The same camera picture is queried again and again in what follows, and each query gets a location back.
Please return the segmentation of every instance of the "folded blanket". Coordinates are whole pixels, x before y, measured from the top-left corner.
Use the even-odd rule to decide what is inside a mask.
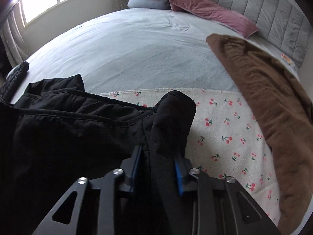
[[[236,83],[272,150],[281,190],[278,228],[289,235],[301,223],[313,192],[311,100],[279,60],[245,40],[212,34],[207,43]]]
[[[147,8],[156,10],[170,10],[169,0],[129,0],[129,8]]]

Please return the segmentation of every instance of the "wrinkled sheet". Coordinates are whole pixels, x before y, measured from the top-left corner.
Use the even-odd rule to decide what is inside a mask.
[[[206,44],[212,33],[239,34],[182,12],[128,9],[85,22],[56,37],[27,61],[28,83],[80,73],[86,92],[147,88],[206,88],[238,91]],[[280,56],[258,36],[252,42]]]

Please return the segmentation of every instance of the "black metal bracket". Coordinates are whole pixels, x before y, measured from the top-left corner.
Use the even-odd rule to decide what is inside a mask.
[[[135,193],[141,147],[136,146],[131,158],[123,160],[119,169],[107,173],[103,178],[88,180],[79,178],[65,192],[34,231],[33,235],[76,235],[80,209],[86,190],[100,190],[97,234],[115,234],[115,203],[117,195],[130,198]],[[70,221],[56,221],[57,211],[73,195],[76,196]]]
[[[212,178],[180,155],[174,162],[179,193],[193,200],[192,235],[281,235],[235,178]]]

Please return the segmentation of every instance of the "light blue pillow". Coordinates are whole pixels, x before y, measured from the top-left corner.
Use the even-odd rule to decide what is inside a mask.
[[[156,10],[170,10],[169,0],[129,0],[129,8],[147,8]]]

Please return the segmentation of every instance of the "black jacket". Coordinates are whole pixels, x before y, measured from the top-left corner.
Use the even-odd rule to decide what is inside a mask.
[[[79,177],[104,176],[144,151],[144,181],[123,225],[128,234],[191,234],[192,206],[178,194],[173,156],[184,156],[196,111],[171,91],[153,108],[84,92],[80,75],[29,84],[0,99],[0,233],[32,234]]]

